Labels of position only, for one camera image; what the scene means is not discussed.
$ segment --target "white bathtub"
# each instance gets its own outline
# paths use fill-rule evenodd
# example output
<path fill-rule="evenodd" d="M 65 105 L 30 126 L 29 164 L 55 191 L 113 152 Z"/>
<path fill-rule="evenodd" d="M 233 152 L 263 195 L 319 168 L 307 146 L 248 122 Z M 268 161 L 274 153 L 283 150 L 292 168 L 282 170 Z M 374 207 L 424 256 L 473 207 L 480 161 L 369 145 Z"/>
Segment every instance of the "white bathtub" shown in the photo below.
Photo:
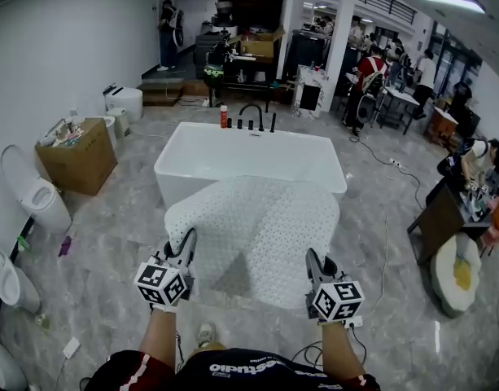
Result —
<path fill-rule="evenodd" d="M 337 200 L 347 190 L 328 138 L 182 122 L 155 163 L 166 209 L 223 178 L 253 175 L 316 182 Z"/>

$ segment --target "white pillar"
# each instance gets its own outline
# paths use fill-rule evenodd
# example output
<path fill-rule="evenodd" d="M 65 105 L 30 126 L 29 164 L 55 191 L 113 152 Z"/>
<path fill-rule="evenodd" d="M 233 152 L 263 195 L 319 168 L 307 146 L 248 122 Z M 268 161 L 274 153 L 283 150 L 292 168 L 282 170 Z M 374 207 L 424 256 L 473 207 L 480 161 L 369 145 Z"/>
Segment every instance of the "white pillar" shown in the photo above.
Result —
<path fill-rule="evenodd" d="M 278 56 L 278 69 L 276 71 L 276 78 L 279 80 L 282 78 L 283 65 L 285 63 L 285 54 L 287 50 L 287 40 L 291 34 L 291 18 L 292 18 L 292 6 L 294 0 L 283 0 L 282 2 L 282 26 L 285 30 L 285 34 L 280 42 L 280 55 Z"/>
<path fill-rule="evenodd" d="M 325 68 L 333 86 L 330 91 L 330 97 L 323 99 L 322 111 L 324 112 L 328 112 L 332 104 L 336 82 L 338 81 L 339 71 L 344 60 L 345 48 L 347 47 L 348 31 L 352 23 L 355 4 L 356 0 L 339 0 L 335 29 L 332 33 L 332 43 L 330 44 L 329 59 Z"/>

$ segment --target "gray marble tile floor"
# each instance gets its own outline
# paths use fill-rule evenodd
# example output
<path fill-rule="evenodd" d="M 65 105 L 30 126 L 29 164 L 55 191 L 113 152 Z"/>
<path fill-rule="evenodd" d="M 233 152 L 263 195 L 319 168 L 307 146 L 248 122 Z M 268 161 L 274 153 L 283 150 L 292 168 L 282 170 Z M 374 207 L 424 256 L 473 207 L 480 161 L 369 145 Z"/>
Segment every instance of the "gray marble tile floor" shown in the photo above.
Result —
<path fill-rule="evenodd" d="M 72 336 L 81 347 L 64 363 L 58 390 L 78 389 L 79 380 L 91 376 L 109 354 L 138 347 L 149 308 L 139 298 L 132 278 L 139 263 L 168 238 L 153 165 L 179 122 L 219 122 L 219 109 L 189 104 L 194 103 L 145 108 L 144 117 L 132 124 L 132 134 L 119 140 L 118 165 L 99 194 L 65 194 L 73 216 L 68 231 L 72 247 L 66 257 L 58 257 L 63 235 L 50 235 L 39 226 L 29 236 L 32 251 L 18 256 L 16 265 L 39 291 L 50 326 L 41 327 L 26 311 L 3 306 L 0 342 L 22 366 L 29 382 L 42 390 L 54 389 L 63 364 L 61 351 Z M 243 104 L 240 99 L 228 103 L 231 114 L 237 114 Z M 368 350 L 366 370 L 387 390 L 488 389 L 499 376 L 499 247 L 491 257 L 483 258 L 474 305 L 462 317 L 447 318 L 426 287 L 427 272 L 417 266 L 406 233 L 419 212 L 415 180 L 381 165 L 366 147 L 350 142 L 340 113 L 313 121 L 294 118 L 289 111 L 288 106 L 271 104 L 264 114 L 265 128 L 270 126 L 270 113 L 277 112 L 277 130 L 330 138 L 347 179 L 332 253 L 361 281 L 368 298 L 362 311 L 365 324 L 356 330 Z M 249 117 L 256 122 L 256 110 L 244 113 L 245 121 Z M 424 126 L 415 122 L 406 136 L 377 125 L 366 126 L 361 134 L 377 157 L 396 158 L 419 178 L 422 204 L 439 179 L 436 164 L 444 156 L 443 149 L 422 137 Z M 371 313 L 382 295 L 386 244 L 383 298 Z M 255 309 L 243 303 L 222 310 L 182 302 L 177 329 L 185 356 L 194 348 L 196 331 L 205 320 L 217 325 L 220 340 L 228 347 L 253 347 L 288 358 L 320 337 L 316 323 L 283 310 Z M 361 347 L 352 343 L 362 358 Z"/>

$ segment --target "bottle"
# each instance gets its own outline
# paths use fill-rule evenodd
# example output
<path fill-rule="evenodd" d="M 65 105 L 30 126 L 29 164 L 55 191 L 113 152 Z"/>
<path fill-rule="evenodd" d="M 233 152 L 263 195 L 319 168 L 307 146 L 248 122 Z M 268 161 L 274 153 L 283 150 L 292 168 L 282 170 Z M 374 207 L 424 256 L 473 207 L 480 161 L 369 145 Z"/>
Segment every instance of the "bottle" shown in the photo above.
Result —
<path fill-rule="evenodd" d="M 222 129 L 227 127 L 227 106 L 224 104 L 220 107 L 220 127 Z"/>

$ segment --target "white textured panel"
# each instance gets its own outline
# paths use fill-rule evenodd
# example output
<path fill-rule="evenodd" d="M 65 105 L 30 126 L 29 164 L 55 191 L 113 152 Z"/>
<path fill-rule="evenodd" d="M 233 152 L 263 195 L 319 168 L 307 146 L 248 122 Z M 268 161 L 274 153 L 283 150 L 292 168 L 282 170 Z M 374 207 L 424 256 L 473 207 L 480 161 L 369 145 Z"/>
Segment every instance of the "white textured panel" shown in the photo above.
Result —
<path fill-rule="evenodd" d="M 237 177 L 172 206 L 165 226 L 173 250 L 197 230 L 201 288 L 299 309 L 311 287 L 305 254 L 325 257 L 338 220 L 334 196 L 315 183 Z"/>

